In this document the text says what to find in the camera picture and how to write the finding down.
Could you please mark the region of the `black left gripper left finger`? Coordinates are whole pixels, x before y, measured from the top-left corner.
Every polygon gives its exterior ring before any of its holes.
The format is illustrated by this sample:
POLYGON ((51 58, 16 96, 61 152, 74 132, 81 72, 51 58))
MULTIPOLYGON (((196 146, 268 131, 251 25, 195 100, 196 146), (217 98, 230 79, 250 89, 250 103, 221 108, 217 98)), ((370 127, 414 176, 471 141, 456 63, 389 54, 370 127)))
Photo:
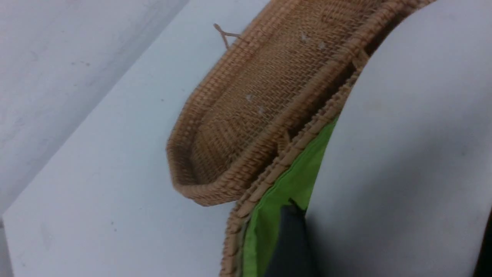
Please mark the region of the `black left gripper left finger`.
POLYGON ((305 210, 290 199, 281 207, 278 239, 266 277, 313 277, 314 260, 306 229, 305 210))

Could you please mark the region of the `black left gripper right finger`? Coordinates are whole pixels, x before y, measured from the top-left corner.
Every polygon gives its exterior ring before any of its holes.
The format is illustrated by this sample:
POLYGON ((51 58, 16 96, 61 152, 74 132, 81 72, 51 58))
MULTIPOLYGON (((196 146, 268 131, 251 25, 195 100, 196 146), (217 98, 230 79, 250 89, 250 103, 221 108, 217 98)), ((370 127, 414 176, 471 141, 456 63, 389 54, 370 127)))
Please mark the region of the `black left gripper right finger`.
POLYGON ((475 277, 492 276, 492 216, 489 216, 481 251, 475 267, 475 277))

